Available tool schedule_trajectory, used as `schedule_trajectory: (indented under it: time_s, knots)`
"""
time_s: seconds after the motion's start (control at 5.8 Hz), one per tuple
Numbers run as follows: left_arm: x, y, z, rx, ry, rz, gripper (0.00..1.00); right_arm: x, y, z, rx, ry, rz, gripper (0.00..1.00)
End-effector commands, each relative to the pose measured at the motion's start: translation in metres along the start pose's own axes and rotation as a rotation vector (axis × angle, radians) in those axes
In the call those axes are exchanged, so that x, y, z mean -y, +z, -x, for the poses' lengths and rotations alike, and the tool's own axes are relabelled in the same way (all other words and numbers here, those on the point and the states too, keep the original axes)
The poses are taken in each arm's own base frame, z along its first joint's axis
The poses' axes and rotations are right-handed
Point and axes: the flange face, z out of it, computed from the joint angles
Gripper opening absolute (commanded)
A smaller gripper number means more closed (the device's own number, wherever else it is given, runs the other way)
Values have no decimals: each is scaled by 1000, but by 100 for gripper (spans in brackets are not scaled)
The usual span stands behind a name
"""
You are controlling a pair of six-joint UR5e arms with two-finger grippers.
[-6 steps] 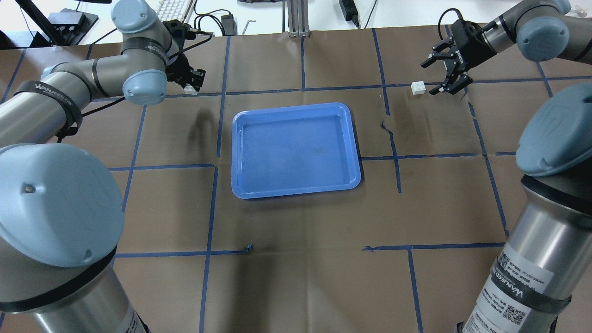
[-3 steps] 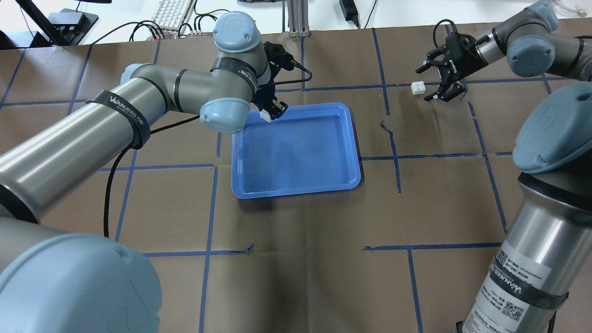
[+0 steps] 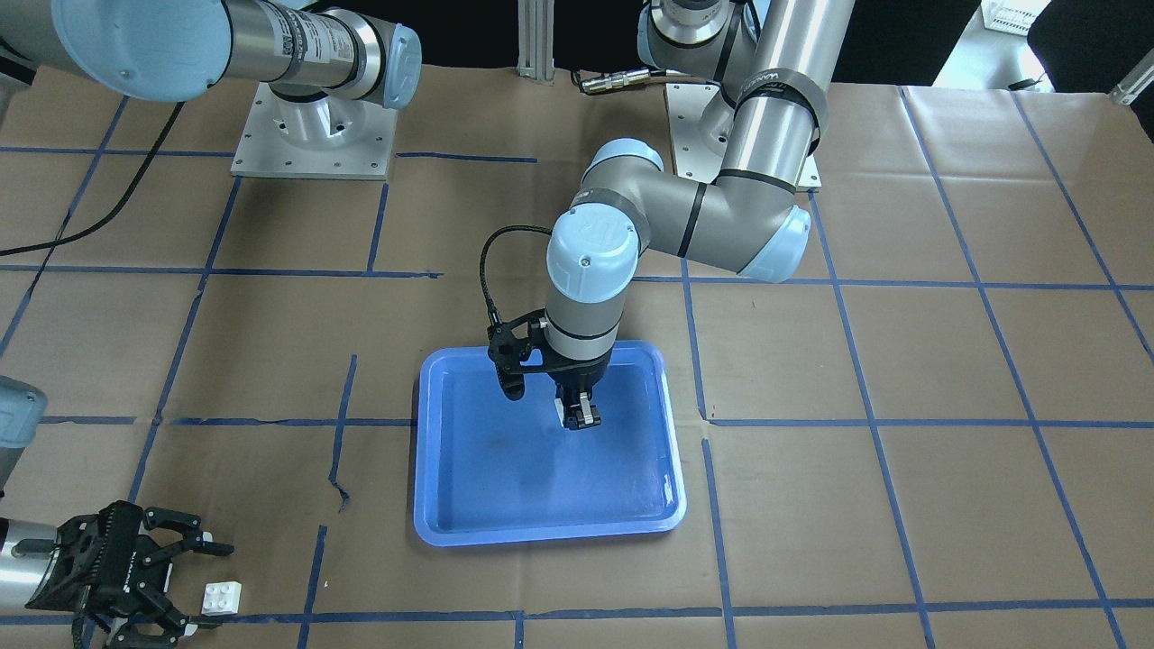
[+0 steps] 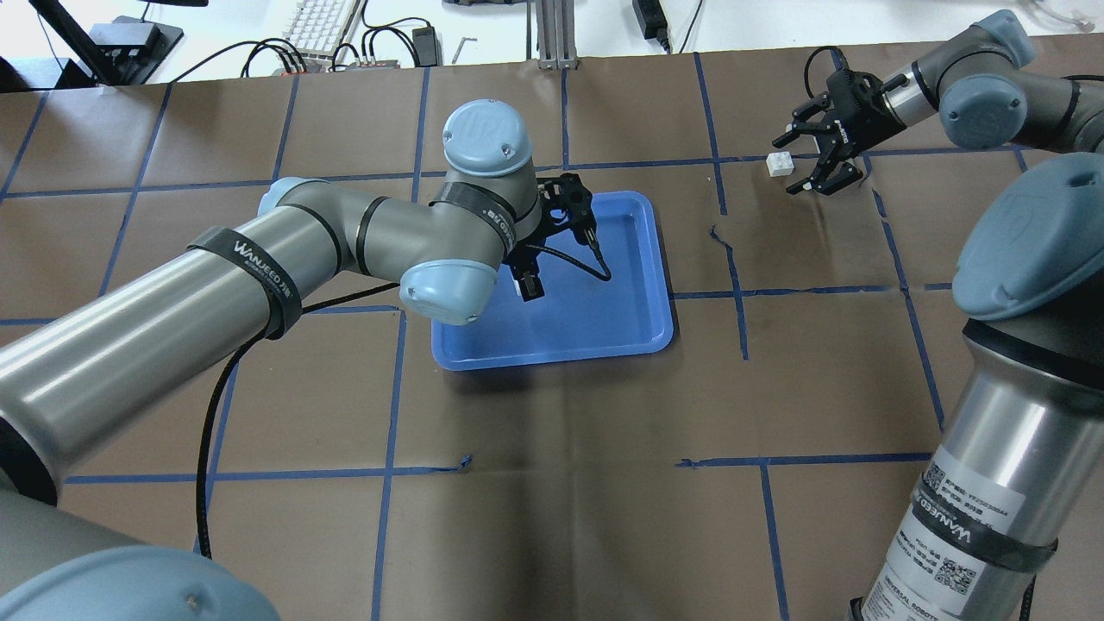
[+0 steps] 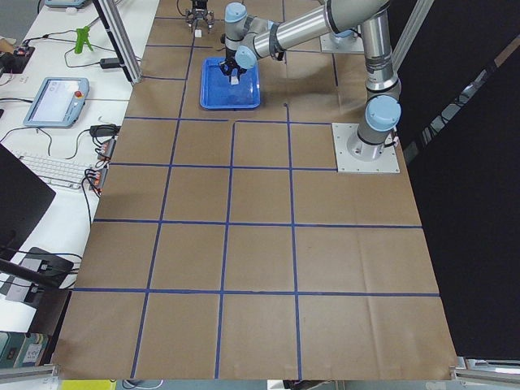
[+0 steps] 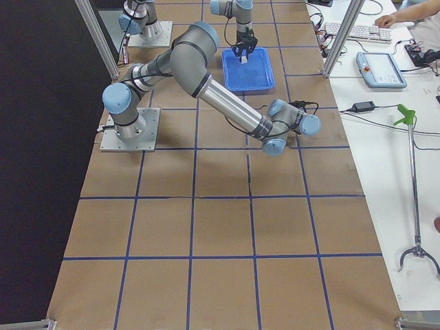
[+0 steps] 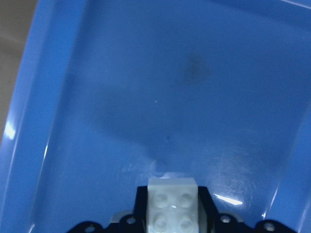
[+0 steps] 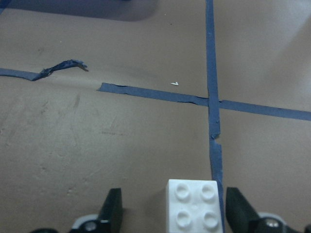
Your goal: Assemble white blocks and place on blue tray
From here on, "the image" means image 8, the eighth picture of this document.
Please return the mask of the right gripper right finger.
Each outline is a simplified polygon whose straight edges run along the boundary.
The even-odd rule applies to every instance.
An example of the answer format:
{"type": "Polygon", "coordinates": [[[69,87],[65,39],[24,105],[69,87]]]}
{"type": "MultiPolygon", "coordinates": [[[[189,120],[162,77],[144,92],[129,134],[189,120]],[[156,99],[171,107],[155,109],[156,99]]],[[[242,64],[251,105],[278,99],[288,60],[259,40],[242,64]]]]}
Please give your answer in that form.
{"type": "Polygon", "coordinates": [[[234,233],[254,233],[260,220],[257,211],[236,187],[226,189],[225,216],[234,233]]]}

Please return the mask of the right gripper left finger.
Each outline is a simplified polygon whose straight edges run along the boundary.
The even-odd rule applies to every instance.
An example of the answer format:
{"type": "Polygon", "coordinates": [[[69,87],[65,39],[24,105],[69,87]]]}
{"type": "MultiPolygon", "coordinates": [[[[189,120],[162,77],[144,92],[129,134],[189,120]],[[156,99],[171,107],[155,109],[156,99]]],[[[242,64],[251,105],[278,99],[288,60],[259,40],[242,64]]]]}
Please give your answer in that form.
{"type": "Polygon", "coordinates": [[[99,212],[100,233],[119,233],[122,223],[122,193],[121,188],[109,190],[104,204],[99,212]]]}

